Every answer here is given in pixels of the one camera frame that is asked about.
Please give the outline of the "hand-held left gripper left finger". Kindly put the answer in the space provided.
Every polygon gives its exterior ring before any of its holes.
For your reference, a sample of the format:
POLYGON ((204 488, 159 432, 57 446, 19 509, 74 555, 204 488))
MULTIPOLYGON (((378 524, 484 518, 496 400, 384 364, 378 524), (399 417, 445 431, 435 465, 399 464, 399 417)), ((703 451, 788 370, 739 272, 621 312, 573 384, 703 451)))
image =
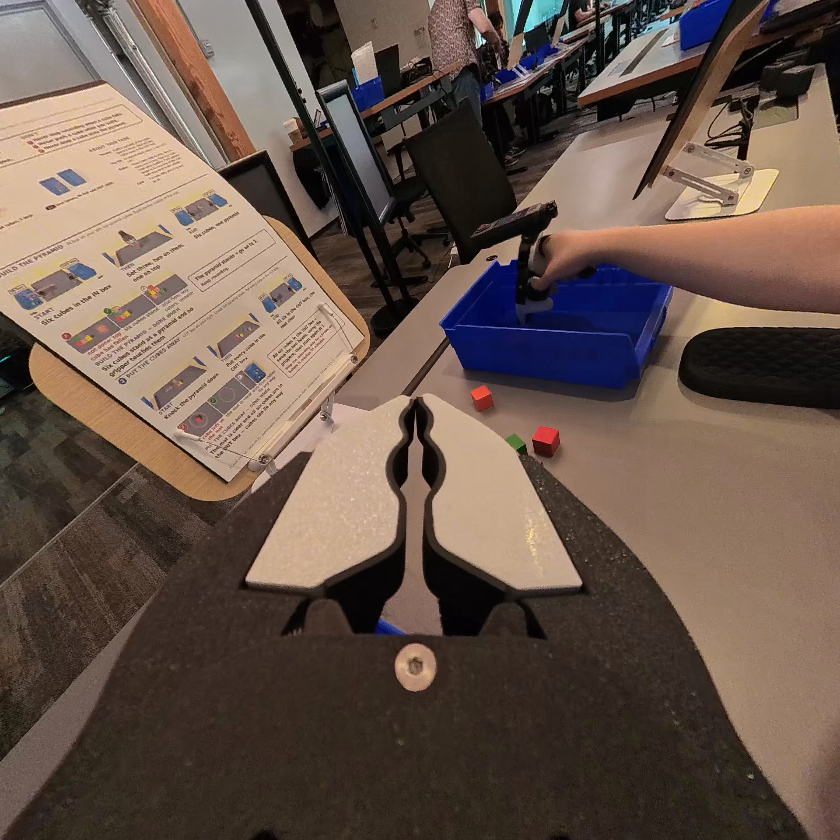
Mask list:
POLYGON ((405 571, 407 450, 413 399, 365 412, 311 454, 245 585, 338 603, 354 631, 374 631, 405 571))

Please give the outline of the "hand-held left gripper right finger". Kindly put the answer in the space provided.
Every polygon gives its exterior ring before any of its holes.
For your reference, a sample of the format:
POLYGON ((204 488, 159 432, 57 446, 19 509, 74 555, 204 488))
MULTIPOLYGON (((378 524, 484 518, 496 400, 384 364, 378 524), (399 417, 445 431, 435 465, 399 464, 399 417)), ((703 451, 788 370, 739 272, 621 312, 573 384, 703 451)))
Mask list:
POLYGON ((474 417, 428 393, 417 398, 428 494, 423 576, 444 632, 479 632, 494 609, 583 593, 522 458, 474 417))

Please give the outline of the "person's right forearm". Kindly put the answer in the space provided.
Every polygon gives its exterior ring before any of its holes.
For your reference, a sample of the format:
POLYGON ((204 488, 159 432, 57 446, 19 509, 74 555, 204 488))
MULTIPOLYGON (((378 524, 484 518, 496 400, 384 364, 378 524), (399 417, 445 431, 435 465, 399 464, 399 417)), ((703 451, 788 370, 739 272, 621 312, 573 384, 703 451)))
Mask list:
POLYGON ((839 313, 837 205, 609 228, 588 260, 747 308, 839 313))

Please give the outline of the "person's right hand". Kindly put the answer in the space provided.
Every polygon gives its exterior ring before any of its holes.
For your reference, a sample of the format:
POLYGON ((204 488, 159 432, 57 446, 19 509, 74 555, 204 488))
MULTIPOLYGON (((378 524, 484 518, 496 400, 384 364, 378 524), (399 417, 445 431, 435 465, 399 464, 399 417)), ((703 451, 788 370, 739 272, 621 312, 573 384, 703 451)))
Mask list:
POLYGON ((531 287, 547 290, 554 283, 588 277, 599 265, 601 231, 570 230, 544 235, 531 248, 531 287))

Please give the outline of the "black office chair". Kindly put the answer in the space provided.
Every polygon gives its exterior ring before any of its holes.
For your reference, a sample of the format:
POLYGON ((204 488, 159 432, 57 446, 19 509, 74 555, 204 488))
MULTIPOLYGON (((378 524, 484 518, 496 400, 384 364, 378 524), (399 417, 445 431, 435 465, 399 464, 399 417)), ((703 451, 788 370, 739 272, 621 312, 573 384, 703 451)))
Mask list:
POLYGON ((480 252, 480 225, 513 214, 518 202, 508 176, 468 101, 406 141, 415 172, 424 181, 458 250, 462 265, 480 252))

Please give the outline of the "black pole with round base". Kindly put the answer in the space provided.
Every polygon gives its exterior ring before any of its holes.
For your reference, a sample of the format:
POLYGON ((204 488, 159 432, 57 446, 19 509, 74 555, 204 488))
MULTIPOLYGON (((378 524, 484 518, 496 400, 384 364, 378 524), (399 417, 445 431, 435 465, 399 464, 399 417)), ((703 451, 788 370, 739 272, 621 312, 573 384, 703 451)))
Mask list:
POLYGON ((349 224, 350 231, 371 270, 374 285, 382 295, 384 305, 371 317, 371 329, 378 338, 386 339, 406 318, 408 313, 416 305, 416 301, 411 298, 404 287, 401 287, 398 298, 393 297, 392 292, 386 284, 385 273, 380 269, 378 261, 374 258, 364 233, 364 226, 361 221, 364 221, 366 217, 363 213, 362 219, 359 219, 358 214, 351 207, 350 199, 358 196, 355 188, 351 188, 349 191, 344 188, 342 180, 333 166, 330 154, 320 138, 319 130, 309 114, 307 104, 298 89, 298 84, 280 50, 277 39, 274 36, 260 2, 246 1, 245 5, 258 29, 259 35, 269 53, 269 57, 287 90, 292 106, 302 122, 303 128, 308 136, 309 146, 315 155, 317 155, 322 171, 332 188, 333 197, 340 210, 342 220, 349 224))

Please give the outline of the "wood-topped desk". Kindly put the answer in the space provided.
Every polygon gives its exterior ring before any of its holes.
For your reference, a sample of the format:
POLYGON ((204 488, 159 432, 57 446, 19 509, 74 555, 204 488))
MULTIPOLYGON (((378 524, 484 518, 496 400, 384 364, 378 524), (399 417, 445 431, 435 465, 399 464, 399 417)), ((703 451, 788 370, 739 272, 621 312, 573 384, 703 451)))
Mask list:
MULTIPOLYGON (((563 117, 569 109, 567 71, 578 67, 578 80, 582 86, 585 84, 584 51, 591 35, 591 31, 584 31, 575 41, 561 41, 558 47, 549 46, 535 56, 522 59, 512 69, 499 71, 489 84, 490 94, 481 100, 481 107, 490 115, 490 128, 497 124, 495 109, 506 102, 518 102, 527 145, 555 137, 556 132, 544 132, 543 127, 550 120, 563 117)), ((361 110, 360 115, 371 137, 377 138, 413 117, 418 117, 426 128, 427 114, 433 105, 442 102, 450 107, 453 97, 448 73, 436 71, 361 110)))

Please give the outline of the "black framed sign stand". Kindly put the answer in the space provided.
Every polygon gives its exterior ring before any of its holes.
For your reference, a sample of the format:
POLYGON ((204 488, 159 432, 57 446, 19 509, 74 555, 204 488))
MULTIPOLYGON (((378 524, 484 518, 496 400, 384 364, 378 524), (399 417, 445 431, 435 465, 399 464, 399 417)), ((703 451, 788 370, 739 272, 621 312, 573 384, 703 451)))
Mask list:
POLYGON ((336 148, 333 154, 338 161, 334 165, 335 170, 344 188, 347 191, 355 188, 358 194, 350 199, 351 207, 359 219, 362 219, 362 214, 366 217, 361 223, 374 258, 385 273, 386 284, 394 298, 398 298, 401 287, 404 287, 417 304, 406 287, 384 230, 396 208, 390 176, 375 152, 349 84, 341 80, 317 90, 316 95, 336 148))
POLYGON ((266 150, 258 150, 228 163, 216 172, 261 215, 286 225, 317 258, 310 237, 266 150))

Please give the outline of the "long grey desk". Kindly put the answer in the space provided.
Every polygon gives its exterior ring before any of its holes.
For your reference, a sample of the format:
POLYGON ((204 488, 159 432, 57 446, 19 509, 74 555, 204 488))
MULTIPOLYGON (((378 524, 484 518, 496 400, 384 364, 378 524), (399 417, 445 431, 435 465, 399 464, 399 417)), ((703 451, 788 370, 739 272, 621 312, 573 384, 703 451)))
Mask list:
MULTIPOLYGON (((762 17, 749 47, 738 58, 719 93, 741 83, 739 69, 750 61, 753 50, 772 47, 786 39, 817 41, 823 37, 824 29, 834 25, 836 15, 834 7, 819 8, 816 14, 811 7, 789 14, 779 14, 779 8, 774 7, 773 15, 767 19, 762 17), (805 11, 809 13, 808 17, 805 17, 805 11)), ((648 100, 671 91, 683 97, 709 44, 683 53, 679 49, 678 36, 676 23, 637 37, 578 94, 578 108, 597 106, 598 119, 604 120, 625 112, 638 99, 648 100)))

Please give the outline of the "black monitor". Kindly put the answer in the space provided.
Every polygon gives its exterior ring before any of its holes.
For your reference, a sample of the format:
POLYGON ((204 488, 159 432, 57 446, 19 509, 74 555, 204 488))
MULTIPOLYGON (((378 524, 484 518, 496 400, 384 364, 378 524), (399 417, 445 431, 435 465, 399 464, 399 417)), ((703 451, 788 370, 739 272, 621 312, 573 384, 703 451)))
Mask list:
POLYGON ((403 89, 399 45, 390 45, 374 52, 377 75, 381 80, 385 98, 396 95, 403 89))

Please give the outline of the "white document stand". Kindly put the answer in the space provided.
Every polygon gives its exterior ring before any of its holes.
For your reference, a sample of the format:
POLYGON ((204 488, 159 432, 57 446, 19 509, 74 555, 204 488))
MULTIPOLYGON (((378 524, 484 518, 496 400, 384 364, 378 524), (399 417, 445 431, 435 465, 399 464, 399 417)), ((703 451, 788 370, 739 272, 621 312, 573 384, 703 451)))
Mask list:
MULTIPOLYGON (((371 348, 371 330, 299 237, 288 226, 272 217, 266 216, 266 222, 331 299, 333 305, 341 310, 344 317, 352 322, 362 336, 352 351, 357 361, 347 362, 340 373, 307 399, 298 415, 291 421, 288 430, 271 441, 269 453, 277 457, 289 448, 291 441, 321 412, 321 404, 330 399, 364 361, 371 348)), ((29 356, 29 371, 34 384, 45 398, 110 442, 166 485, 189 498, 208 502, 233 499, 247 490, 252 490, 255 482, 263 483, 277 472, 277 468, 269 462, 266 465, 258 464, 258 471, 243 468, 231 481, 222 481, 212 471, 190 458, 169 438, 132 414, 123 404, 114 400, 110 394, 91 383, 41 344, 36 345, 29 356)))
POLYGON ((726 155, 704 144, 687 142, 679 152, 721 169, 717 175, 699 175, 670 162, 662 174, 684 191, 665 214, 668 222, 740 217, 758 212, 776 183, 780 170, 756 169, 749 161, 726 155))

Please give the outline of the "instruction sheet board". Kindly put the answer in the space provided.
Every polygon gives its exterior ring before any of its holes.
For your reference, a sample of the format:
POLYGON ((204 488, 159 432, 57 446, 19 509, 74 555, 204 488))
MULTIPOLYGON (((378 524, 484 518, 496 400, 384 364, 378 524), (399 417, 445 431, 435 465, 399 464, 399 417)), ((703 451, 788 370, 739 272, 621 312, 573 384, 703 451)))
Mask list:
POLYGON ((2 106, 2 316, 223 486, 370 332, 309 249, 105 82, 2 106))

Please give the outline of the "black boxes on desk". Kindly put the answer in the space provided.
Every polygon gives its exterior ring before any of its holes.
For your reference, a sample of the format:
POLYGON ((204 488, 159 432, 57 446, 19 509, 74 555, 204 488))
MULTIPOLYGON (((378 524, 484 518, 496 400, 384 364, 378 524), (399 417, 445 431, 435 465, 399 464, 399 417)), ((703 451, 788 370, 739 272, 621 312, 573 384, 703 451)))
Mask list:
POLYGON ((763 68, 759 90, 777 102, 794 102, 809 91, 814 71, 815 66, 801 58, 778 59, 763 68))

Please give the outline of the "wooden post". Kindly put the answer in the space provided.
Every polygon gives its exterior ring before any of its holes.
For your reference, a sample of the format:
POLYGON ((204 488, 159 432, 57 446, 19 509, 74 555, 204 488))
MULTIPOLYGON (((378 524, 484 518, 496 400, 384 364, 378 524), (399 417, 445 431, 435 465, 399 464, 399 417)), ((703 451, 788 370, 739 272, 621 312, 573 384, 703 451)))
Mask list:
POLYGON ((254 154, 257 149, 179 4, 175 1, 131 1, 129 5, 160 45, 186 96, 201 114, 226 160, 239 161, 254 154))

